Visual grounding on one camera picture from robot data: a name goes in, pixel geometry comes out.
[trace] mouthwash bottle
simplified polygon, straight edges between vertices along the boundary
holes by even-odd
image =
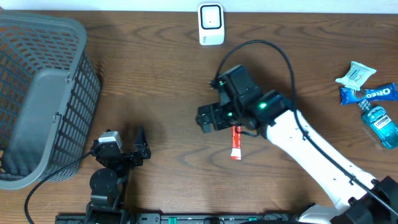
[[[370,126],[381,139],[381,143],[388,149],[398,146],[398,127],[388,117],[387,112],[381,106],[373,107],[368,100],[358,103],[358,106],[365,112],[362,120]]]

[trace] white packet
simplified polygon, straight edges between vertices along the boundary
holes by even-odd
[[[363,83],[375,72],[376,69],[369,68],[358,62],[351,62],[351,68],[346,76],[337,78],[336,82],[343,84],[347,88],[359,91]]]

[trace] red and white package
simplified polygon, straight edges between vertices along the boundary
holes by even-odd
[[[232,151],[231,151],[231,159],[241,160],[241,129],[240,126],[232,126]]]

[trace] table surface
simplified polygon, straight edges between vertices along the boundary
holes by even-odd
[[[71,17],[87,30],[86,49],[103,80],[90,142],[109,129],[132,147],[144,126],[152,158],[135,169],[127,190],[133,210],[164,213],[254,213],[295,210],[309,202],[331,205],[318,184],[284,151],[243,136],[243,159],[230,159],[231,131],[203,134],[197,108],[217,102],[208,81],[234,46],[264,39],[281,46],[296,75],[298,107],[308,122],[343,155],[377,178],[398,179],[398,150],[384,149],[361,121],[356,105],[340,105],[335,79],[358,61],[377,69],[365,87],[398,82],[398,16],[360,14],[225,13],[223,45],[198,41],[191,12],[39,12]],[[292,95],[288,70],[275,50],[241,49],[224,69],[244,64],[264,91]],[[398,104],[380,102],[398,121]],[[59,213],[83,213],[90,201],[93,157],[74,178],[46,183],[30,200],[37,223]],[[33,186],[0,190],[1,223],[26,223],[24,200]]]

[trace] white device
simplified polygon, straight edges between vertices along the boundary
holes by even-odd
[[[218,3],[204,3],[198,8],[199,42],[219,45],[224,42],[224,9]]]
[[[348,172],[355,175],[369,189],[374,187],[371,183],[375,179],[373,175],[363,171],[341,155],[307,123],[299,110],[297,110],[297,116],[300,124],[308,131],[311,139],[325,153]],[[275,119],[275,123],[274,126],[267,127],[267,139],[296,160],[318,182],[335,205],[334,208],[321,207],[319,205],[312,206],[301,215],[299,218],[300,222],[330,223],[333,217],[341,215],[350,208],[348,200],[351,197],[360,199],[366,194],[365,190],[360,186],[350,183],[350,179],[317,151],[309,141],[304,140],[303,133],[297,126],[293,111],[288,110],[278,116]]]

